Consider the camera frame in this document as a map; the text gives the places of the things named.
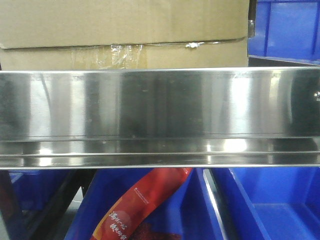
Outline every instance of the red packaging bag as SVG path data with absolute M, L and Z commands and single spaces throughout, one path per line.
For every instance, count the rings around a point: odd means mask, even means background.
M 186 181 L 192 168 L 155 168 L 104 215 L 90 240 L 127 240 L 140 223 Z

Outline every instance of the stainless steel panel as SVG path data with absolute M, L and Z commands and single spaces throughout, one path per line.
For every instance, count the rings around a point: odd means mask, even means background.
M 319 80 L 320 67 L 3 71 L 0 168 L 319 165 Z

